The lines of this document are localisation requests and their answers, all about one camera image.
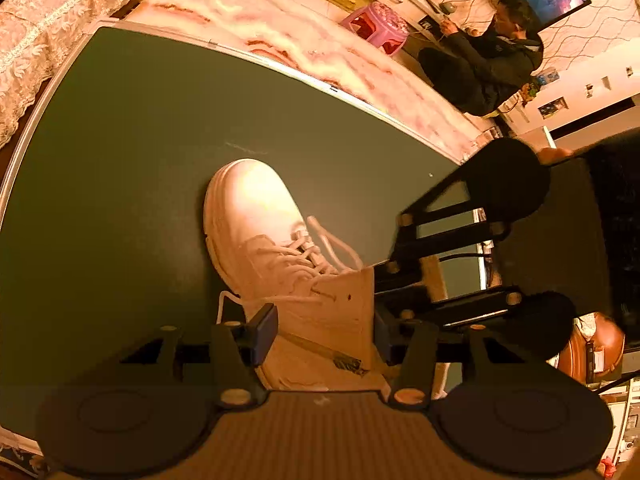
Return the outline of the white high-top shoe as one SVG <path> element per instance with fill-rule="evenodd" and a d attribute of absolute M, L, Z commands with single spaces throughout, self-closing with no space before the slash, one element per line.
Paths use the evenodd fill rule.
<path fill-rule="evenodd" d="M 372 342 L 374 272 L 313 216 L 303 217 L 267 164 L 220 168 L 204 200 L 209 257 L 227 285 L 219 296 L 254 318 L 278 310 L 276 339 L 257 375 L 270 390 L 386 393 Z"/>

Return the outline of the white shoelace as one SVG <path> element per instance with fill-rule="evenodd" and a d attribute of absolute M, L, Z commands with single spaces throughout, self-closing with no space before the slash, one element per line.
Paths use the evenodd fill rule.
<path fill-rule="evenodd" d="M 228 289 L 218 297 L 217 322 L 227 301 L 252 316 L 263 304 L 322 304 L 337 296 L 322 287 L 366 270 L 358 254 L 309 216 L 290 227 L 290 238 L 276 242 L 257 233 L 230 242 L 215 232 L 206 236 L 209 257 Z"/>

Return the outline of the beige lace sofa cover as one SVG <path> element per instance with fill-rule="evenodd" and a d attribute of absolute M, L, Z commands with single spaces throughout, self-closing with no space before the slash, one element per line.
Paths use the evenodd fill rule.
<path fill-rule="evenodd" d="M 4 0 L 1 3 L 1 143 L 7 144 L 43 81 L 97 18 L 129 0 Z"/>

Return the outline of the brown leather sofa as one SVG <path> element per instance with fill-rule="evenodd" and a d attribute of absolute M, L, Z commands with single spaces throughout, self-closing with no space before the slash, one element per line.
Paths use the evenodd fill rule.
<path fill-rule="evenodd" d="M 612 318 L 600 312 L 586 314 L 574 319 L 556 367 L 584 385 L 612 382 L 622 376 L 625 344 L 625 335 Z"/>

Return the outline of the seated person in black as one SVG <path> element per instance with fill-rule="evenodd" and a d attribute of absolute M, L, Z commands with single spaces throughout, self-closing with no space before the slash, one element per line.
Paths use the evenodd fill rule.
<path fill-rule="evenodd" d="M 446 48 L 424 48 L 419 64 L 432 88 L 462 113 L 494 112 L 532 79 L 544 43 L 524 6 L 499 0 L 487 29 L 472 36 L 452 21 L 440 23 Z"/>

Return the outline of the pink plastic stool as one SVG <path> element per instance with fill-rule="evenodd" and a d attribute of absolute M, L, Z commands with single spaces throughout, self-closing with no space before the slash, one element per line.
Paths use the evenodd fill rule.
<path fill-rule="evenodd" d="M 405 20 L 389 6 L 378 1 L 352 12 L 340 25 L 373 47 L 382 49 L 387 55 L 394 55 L 409 37 L 409 27 Z"/>

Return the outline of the white tv cabinet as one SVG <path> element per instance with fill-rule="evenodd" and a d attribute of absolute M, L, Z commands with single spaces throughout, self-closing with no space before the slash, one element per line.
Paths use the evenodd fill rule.
<path fill-rule="evenodd" d="M 639 0 L 329 0 L 404 23 L 459 110 L 565 136 L 639 91 Z"/>

